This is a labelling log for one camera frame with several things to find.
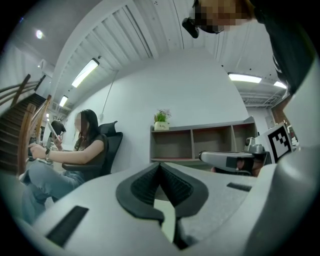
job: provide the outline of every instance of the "black rubber pad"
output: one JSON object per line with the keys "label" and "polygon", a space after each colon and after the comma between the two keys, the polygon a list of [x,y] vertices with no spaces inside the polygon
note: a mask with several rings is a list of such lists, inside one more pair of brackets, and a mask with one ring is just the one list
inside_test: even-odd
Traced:
{"label": "black rubber pad", "polygon": [[75,206],[46,236],[56,245],[63,247],[72,233],[76,230],[81,220],[86,215],[88,208]]}
{"label": "black rubber pad", "polygon": [[246,191],[246,192],[249,192],[252,189],[252,186],[237,184],[237,183],[233,183],[233,182],[230,182],[226,186],[229,188],[232,188],[232,189],[242,190],[242,191]]}

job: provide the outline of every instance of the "hand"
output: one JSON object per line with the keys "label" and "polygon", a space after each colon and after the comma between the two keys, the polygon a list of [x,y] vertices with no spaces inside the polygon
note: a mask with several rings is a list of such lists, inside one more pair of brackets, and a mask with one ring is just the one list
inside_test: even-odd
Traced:
{"label": "hand", "polygon": [[62,149],[62,139],[61,139],[60,135],[58,135],[58,138],[57,138],[54,134],[52,134],[52,140],[53,140],[54,145],[57,147],[57,149],[59,151],[62,151],[63,150]]}
{"label": "hand", "polygon": [[29,146],[30,151],[32,153],[32,157],[34,159],[40,158],[45,159],[46,158],[46,149],[36,143],[31,143]]}

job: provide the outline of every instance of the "potted plant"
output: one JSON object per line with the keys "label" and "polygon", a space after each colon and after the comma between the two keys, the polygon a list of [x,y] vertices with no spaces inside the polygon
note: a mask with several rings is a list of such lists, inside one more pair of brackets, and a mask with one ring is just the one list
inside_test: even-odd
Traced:
{"label": "potted plant", "polygon": [[168,119],[171,117],[169,109],[160,109],[154,115],[154,130],[167,131],[169,130]]}

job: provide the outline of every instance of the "woman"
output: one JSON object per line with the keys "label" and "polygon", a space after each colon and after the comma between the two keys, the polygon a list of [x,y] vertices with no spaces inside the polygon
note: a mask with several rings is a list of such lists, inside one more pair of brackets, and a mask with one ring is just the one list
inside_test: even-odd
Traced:
{"label": "woman", "polygon": [[[103,163],[108,141],[98,129],[98,119],[90,109],[83,110],[76,116],[74,125],[79,130],[78,140],[73,151],[66,152],[62,142],[54,138],[58,151],[50,151],[32,143],[29,148],[34,159],[46,159],[58,163],[84,165],[88,162]],[[60,199],[84,182],[99,176],[100,170],[63,171],[58,173],[40,161],[36,161],[23,175],[21,181],[26,184],[22,195],[22,215],[32,224],[46,209],[45,201],[49,197]]]}

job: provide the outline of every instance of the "black office chair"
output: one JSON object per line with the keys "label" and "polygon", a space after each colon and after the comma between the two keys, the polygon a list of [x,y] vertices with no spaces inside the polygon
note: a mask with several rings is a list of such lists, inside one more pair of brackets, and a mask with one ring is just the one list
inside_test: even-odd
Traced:
{"label": "black office chair", "polygon": [[[73,164],[73,163],[63,163],[62,168],[66,171],[84,171],[88,172],[90,170],[100,169],[100,175],[104,176],[111,173],[112,164],[120,147],[122,138],[124,134],[122,132],[116,132],[115,124],[118,121],[112,123],[105,123],[99,126],[100,132],[103,136],[107,138],[107,145],[105,149],[105,158],[104,162],[100,164]],[[56,202],[58,199],[52,196],[53,202]]]}

